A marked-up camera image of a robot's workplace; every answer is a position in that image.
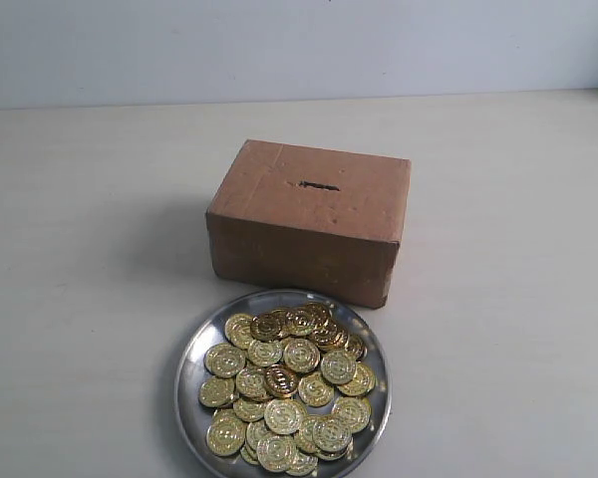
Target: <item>table surface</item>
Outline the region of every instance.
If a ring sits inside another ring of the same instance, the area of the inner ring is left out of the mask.
[[[203,212],[246,138],[413,161],[393,413],[352,476],[598,478],[598,92],[0,112],[0,478],[207,476],[175,367],[256,290]]]

